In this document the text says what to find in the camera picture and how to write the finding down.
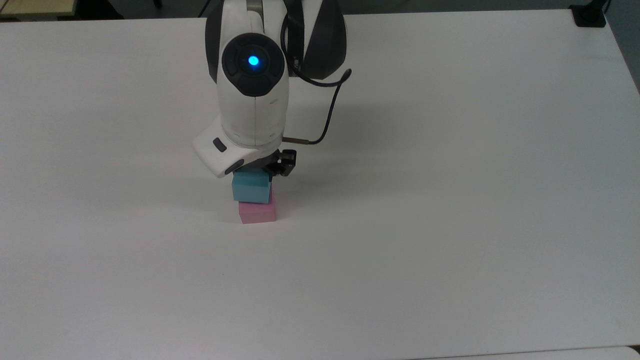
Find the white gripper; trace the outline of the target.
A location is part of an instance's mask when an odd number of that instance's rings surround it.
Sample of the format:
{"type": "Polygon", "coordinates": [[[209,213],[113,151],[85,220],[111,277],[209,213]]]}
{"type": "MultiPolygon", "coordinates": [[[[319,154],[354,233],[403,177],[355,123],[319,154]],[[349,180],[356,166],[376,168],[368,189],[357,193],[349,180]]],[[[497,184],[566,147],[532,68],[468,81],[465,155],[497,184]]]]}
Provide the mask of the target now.
{"type": "MultiPolygon", "coordinates": [[[[268,157],[282,143],[285,123],[253,117],[230,120],[218,114],[192,142],[199,159],[221,179],[242,166],[268,157]]],[[[297,165],[295,149],[277,150],[275,176],[288,177],[297,165]]]]}

